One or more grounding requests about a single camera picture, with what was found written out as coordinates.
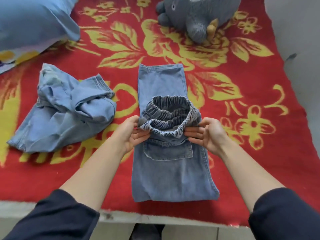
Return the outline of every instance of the left hand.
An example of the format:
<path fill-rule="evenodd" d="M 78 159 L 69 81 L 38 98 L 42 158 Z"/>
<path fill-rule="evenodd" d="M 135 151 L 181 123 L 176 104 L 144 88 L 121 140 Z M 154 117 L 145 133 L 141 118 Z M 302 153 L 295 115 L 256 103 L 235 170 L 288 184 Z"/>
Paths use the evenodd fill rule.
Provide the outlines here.
<path fill-rule="evenodd" d="M 117 146 L 122 147 L 124 154 L 130 152 L 136 145 L 144 142 L 150 137 L 150 132 L 134 129 L 138 126 L 139 116 L 134 115 L 125 121 L 114 131 L 110 137 Z"/>

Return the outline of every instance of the forearm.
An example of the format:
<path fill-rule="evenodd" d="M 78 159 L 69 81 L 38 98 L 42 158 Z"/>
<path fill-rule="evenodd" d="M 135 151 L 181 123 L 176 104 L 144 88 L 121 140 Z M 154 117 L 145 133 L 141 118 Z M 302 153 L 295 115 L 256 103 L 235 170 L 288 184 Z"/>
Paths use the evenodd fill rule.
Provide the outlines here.
<path fill-rule="evenodd" d="M 284 187 L 238 144 L 230 139 L 222 146 L 221 158 L 250 212 L 253 211 L 254 204 L 258 198 L 264 193 Z"/>
<path fill-rule="evenodd" d="M 112 138 L 106 140 L 60 189 L 98 211 L 124 155 L 121 148 Z"/>

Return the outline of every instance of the blue pillow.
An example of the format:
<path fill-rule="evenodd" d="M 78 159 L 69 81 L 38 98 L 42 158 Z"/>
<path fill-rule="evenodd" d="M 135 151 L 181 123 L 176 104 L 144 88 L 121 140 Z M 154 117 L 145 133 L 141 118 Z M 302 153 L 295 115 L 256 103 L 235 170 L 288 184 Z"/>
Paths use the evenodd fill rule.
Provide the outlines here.
<path fill-rule="evenodd" d="M 0 51 L 67 36 L 80 39 L 70 17 L 78 0 L 0 0 Z"/>

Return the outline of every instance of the red blanket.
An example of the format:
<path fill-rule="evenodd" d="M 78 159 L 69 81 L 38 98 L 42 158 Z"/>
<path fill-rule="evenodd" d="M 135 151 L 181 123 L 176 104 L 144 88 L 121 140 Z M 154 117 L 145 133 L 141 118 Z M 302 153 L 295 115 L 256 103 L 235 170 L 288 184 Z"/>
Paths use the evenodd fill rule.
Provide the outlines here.
<path fill-rule="evenodd" d="M 157 24 L 160 0 L 80 0 L 73 18 L 81 40 L 50 48 L 0 75 L 0 200 L 36 202 L 62 185 L 117 126 L 138 115 L 138 65 L 182 63 L 188 96 L 203 117 L 219 119 L 228 135 L 285 186 L 320 210 L 320 161 L 306 113 L 283 71 L 264 0 L 243 0 L 212 45 Z M 55 153 L 28 155 L 6 141 L 37 100 L 42 63 L 76 79 L 98 73 L 116 93 L 113 123 L 96 137 Z M 218 201 L 142 202 L 131 195 L 133 153 L 114 177 L 102 208 L 247 225 L 249 212 L 222 161 L 210 157 Z"/>

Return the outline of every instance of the white wall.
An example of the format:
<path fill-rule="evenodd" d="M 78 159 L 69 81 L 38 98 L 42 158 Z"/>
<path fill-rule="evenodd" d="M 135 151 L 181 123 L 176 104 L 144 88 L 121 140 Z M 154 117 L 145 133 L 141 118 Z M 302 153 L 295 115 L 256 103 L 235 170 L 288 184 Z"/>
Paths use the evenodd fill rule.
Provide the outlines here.
<path fill-rule="evenodd" d="M 320 0 L 265 0 L 284 70 L 306 109 L 320 155 Z"/>

